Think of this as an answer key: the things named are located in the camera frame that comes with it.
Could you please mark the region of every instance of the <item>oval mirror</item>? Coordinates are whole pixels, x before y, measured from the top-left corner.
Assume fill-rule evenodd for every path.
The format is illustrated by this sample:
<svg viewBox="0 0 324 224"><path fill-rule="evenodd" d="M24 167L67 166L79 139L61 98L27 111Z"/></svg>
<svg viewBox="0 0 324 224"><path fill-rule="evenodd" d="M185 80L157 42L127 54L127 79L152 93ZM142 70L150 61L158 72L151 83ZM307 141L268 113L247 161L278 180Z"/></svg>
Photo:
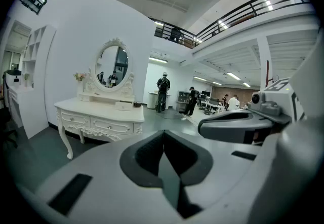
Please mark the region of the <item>oval mirror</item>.
<svg viewBox="0 0 324 224"><path fill-rule="evenodd" d="M96 75L102 86L113 88L124 79L127 67L127 52L119 46L110 46L97 59Z"/></svg>

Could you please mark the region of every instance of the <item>table leg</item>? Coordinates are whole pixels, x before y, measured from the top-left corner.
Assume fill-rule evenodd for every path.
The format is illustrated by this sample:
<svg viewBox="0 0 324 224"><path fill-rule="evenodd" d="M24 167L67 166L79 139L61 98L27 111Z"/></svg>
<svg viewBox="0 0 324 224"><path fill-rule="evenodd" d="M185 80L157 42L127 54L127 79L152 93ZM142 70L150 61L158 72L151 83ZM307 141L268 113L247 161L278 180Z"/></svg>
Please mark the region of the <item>table leg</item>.
<svg viewBox="0 0 324 224"><path fill-rule="evenodd" d="M80 141L81 141L81 143L84 144L84 143L85 143L85 138L83 137L83 132L82 132L82 130L79 130L79 136L80 136Z"/></svg>
<svg viewBox="0 0 324 224"><path fill-rule="evenodd" d="M65 144L65 146L67 148L67 151L68 151L67 158L72 159L73 158L73 151L72 151L69 140L67 140L67 137L65 135L65 128L64 128L61 121L59 121L59 133L60 133L60 137L61 137L61 139L62 139L63 143Z"/></svg>

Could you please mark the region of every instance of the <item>carved mirror frame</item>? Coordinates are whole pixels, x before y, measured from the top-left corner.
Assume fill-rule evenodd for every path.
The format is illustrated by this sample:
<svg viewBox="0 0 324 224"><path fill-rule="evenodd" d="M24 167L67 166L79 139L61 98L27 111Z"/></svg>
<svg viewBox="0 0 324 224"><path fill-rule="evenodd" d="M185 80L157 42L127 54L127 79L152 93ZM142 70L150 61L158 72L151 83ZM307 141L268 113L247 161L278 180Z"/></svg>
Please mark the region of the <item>carved mirror frame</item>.
<svg viewBox="0 0 324 224"><path fill-rule="evenodd" d="M103 51L105 51L107 48L112 47L112 46L119 46L120 48L124 49L127 53L127 57L128 57L128 67L127 67L127 72L125 74L125 77L123 78L123 80L115 87L113 88L107 88L104 87L98 80L97 78L97 74L96 74L96 65L97 65L97 61L98 58L100 57L101 53ZM98 89L100 89L101 91L104 92L115 92L118 91L120 88L122 88L126 81L129 79L130 75L133 76L133 58L132 55L129 51L129 49L127 48L127 46L119 39L119 38L115 38L112 40L109 40L107 43L105 43L97 52L96 56L95 56L95 61L92 63L91 67L90 67L90 74L92 77L92 81L94 82L94 84L96 85L96 87Z"/></svg>

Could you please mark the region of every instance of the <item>flower vase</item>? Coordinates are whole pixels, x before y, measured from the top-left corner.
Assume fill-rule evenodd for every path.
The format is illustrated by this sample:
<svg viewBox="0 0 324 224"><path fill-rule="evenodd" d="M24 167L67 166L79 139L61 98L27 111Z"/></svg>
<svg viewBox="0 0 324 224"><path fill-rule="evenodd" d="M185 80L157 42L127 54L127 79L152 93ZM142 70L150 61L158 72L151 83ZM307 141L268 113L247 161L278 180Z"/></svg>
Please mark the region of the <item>flower vase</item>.
<svg viewBox="0 0 324 224"><path fill-rule="evenodd" d="M77 81L77 93L83 92L83 81Z"/></svg>

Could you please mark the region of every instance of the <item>curved white wall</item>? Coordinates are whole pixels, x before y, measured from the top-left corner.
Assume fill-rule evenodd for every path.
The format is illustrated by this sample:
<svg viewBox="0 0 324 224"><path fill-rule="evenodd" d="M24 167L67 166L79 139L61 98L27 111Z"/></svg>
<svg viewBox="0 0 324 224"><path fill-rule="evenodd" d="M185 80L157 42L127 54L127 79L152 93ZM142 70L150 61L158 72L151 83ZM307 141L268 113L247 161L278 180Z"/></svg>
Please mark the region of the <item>curved white wall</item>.
<svg viewBox="0 0 324 224"><path fill-rule="evenodd" d="M88 72L99 48L117 37L132 52L133 90L136 101L142 101L154 22L115 0L49 0L39 19L57 30L45 75L45 105L50 123L57 124L54 103L76 96L73 74Z"/></svg>

